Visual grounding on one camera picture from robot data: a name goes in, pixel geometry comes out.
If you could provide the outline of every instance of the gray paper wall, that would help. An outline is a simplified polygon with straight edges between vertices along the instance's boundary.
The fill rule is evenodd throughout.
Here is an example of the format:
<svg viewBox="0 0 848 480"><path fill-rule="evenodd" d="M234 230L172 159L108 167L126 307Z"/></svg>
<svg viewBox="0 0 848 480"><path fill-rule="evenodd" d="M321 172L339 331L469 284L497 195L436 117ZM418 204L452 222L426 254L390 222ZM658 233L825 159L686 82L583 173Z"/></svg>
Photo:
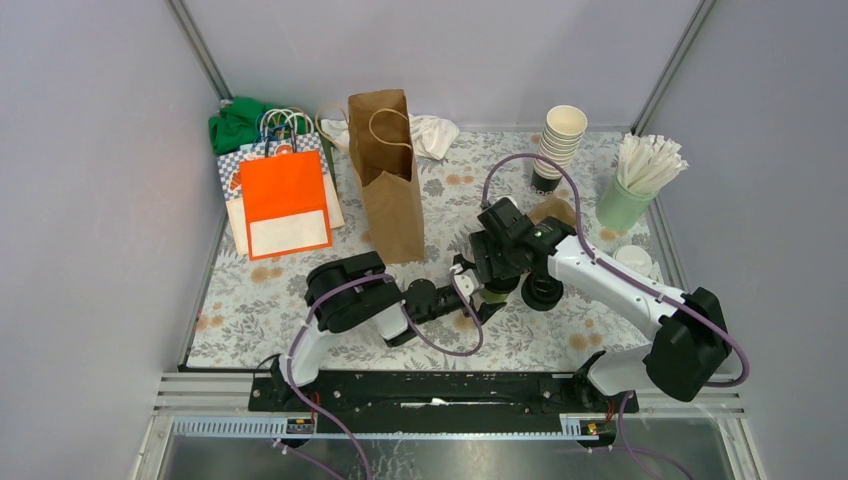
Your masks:
<svg viewBox="0 0 848 480"><path fill-rule="evenodd" d="M846 18L844 0L718 2L649 126L692 165L661 198L689 284L751 357L771 480L846 465Z"/></svg>
<svg viewBox="0 0 848 480"><path fill-rule="evenodd" d="M223 210L162 1L0 6L0 478L126 478Z"/></svg>
<svg viewBox="0 0 848 480"><path fill-rule="evenodd" d="M316 109L403 88L464 127L544 123L580 106L632 124L697 0L188 0L237 95Z"/></svg>

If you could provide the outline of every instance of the green cup with straws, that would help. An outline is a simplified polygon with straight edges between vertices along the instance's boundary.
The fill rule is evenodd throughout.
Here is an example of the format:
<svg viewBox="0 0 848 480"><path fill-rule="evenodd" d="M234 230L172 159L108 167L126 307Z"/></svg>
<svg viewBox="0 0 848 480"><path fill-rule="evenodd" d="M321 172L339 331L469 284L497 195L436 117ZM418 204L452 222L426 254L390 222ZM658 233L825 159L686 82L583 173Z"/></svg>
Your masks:
<svg viewBox="0 0 848 480"><path fill-rule="evenodd" d="M628 133L619 147L616 173L595 207L601 225L616 232L633 228L660 189L689 167L678 151L680 144L662 135Z"/></svg>

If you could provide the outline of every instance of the brown paper bag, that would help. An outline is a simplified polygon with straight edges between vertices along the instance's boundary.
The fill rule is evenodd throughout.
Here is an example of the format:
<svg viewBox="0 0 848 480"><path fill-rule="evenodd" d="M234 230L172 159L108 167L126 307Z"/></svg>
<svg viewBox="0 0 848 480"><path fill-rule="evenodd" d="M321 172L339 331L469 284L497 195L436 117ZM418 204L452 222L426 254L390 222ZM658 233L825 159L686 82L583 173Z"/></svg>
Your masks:
<svg viewBox="0 0 848 480"><path fill-rule="evenodd" d="M424 259L424 214L403 90L348 98L350 157L371 241L387 264Z"/></svg>

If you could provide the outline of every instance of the green cloth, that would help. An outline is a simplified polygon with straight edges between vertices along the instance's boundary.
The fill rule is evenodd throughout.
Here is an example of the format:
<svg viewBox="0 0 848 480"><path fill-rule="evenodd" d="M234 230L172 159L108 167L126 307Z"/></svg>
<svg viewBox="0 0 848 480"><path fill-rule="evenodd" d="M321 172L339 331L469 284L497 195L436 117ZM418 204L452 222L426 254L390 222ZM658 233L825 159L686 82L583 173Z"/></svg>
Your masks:
<svg viewBox="0 0 848 480"><path fill-rule="evenodd" d="M236 97L232 105L221 108L218 116L209 117L209 140L216 155L238 150L238 147L256 141L256 127L267 110L274 108L248 97Z"/></svg>

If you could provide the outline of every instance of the green cup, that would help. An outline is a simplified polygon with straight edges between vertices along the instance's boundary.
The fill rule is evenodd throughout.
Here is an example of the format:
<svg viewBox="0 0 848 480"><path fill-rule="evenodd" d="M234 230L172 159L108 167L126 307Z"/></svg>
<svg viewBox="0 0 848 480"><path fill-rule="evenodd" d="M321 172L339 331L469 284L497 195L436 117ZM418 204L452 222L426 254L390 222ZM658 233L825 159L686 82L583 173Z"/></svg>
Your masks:
<svg viewBox="0 0 848 480"><path fill-rule="evenodd" d="M595 207L595 215L604 227L616 232L626 232L636 225L639 217L645 213L645 209L656 196L656 193L636 195L624 188L618 177L613 175L606 193Z"/></svg>

